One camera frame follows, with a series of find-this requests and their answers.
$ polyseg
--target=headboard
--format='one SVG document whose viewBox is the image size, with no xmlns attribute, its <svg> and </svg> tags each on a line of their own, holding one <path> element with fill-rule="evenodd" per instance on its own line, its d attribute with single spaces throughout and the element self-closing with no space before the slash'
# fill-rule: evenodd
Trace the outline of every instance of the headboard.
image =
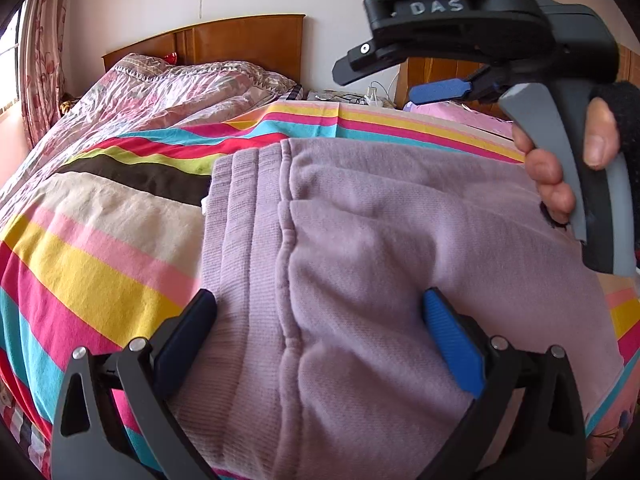
<svg viewBox="0 0 640 480">
<path fill-rule="evenodd" d="M 250 61 L 300 81 L 304 14 L 247 16 L 178 28 L 103 56 L 108 70 L 127 54 L 164 57 L 176 52 L 178 64 Z"/>
<path fill-rule="evenodd" d="M 404 107 L 409 101 L 409 89 L 413 86 L 452 79 L 465 78 L 480 68 L 479 63 L 456 61 L 453 59 L 435 59 L 432 57 L 411 57 L 400 66 L 398 86 L 396 87 L 396 105 Z M 628 80 L 640 86 L 640 54 L 620 45 L 620 70 L 618 80 Z M 470 108 L 495 117 L 506 118 L 497 104 L 481 105 L 478 102 L 467 103 Z"/>
</svg>

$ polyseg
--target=striped bedsheet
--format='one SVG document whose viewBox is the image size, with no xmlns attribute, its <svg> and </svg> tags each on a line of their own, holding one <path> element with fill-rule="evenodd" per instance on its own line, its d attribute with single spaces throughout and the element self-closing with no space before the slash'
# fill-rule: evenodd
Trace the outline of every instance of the striped bedsheet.
<svg viewBox="0 0 640 480">
<path fill-rule="evenodd" d="M 149 337 L 198 289 L 200 203 L 215 160 L 286 137 L 523 160 L 510 140 L 461 124 L 319 102 L 276 102 L 224 123 L 121 134 L 76 153 L 0 234 L 0 376 L 47 440 L 73 348 L 113 352 L 136 336 Z M 590 421 L 591 430 L 608 435 L 613 428 L 597 423 L 620 419 L 616 401 L 626 399 L 628 410 L 626 401 L 638 394 L 640 308 L 628 288 L 606 292 L 626 363 L 609 404 Z M 153 465 L 124 396 L 116 402 L 136 451 Z"/>
</svg>

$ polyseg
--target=floral curtain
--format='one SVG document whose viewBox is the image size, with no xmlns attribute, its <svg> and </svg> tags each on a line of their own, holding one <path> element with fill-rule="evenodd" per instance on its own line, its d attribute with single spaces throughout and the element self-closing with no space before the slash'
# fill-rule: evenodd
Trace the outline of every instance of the floral curtain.
<svg viewBox="0 0 640 480">
<path fill-rule="evenodd" d="M 66 0 L 27 0 L 20 37 L 20 99 L 31 147 L 60 118 Z"/>
</svg>

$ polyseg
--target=black sleeve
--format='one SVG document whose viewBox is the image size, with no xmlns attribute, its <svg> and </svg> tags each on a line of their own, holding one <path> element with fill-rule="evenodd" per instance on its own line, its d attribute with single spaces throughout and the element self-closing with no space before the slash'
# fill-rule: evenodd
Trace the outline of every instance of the black sleeve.
<svg viewBox="0 0 640 480">
<path fill-rule="evenodd" d="M 640 249 L 640 89 L 623 81 L 597 86 L 591 98 L 600 97 L 613 112 L 620 133 L 620 150 L 625 155 L 634 206 L 636 250 Z"/>
</svg>

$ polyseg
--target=finger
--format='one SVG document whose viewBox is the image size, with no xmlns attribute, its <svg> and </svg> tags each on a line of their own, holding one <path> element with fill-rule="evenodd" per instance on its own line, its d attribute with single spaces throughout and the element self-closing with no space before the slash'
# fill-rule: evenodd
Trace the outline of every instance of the finger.
<svg viewBox="0 0 640 480">
<path fill-rule="evenodd" d="M 533 150 L 533 141 L 529 139 L 529 136 L 516 124 L 513 125 L 511 135 L 513 136 L 513 143 L 516 145 L 522 153 L 525 155 Z"/>
<path fill-rule="evenodd" d="M 524 160 L 527 174 L 539 184 L 560 184 L 562 167 L 556 156 L 545 150 L 533 150 Z"/>
<path fill-rule="evenodd" d="M 575 196 L 571 187 L 565 182 L 554 186 L 538 184 L 538 193 L 551 218 L 558 223 L 566 224 L 575 208 Z"/>
<path fill-rule="evenodd" d="M 607 166 L 620 150 L 616 118 L 606 102 L 596 97 L 587 108 L 584 133 L 584 161 L 594 170 Z"/>
</svg>

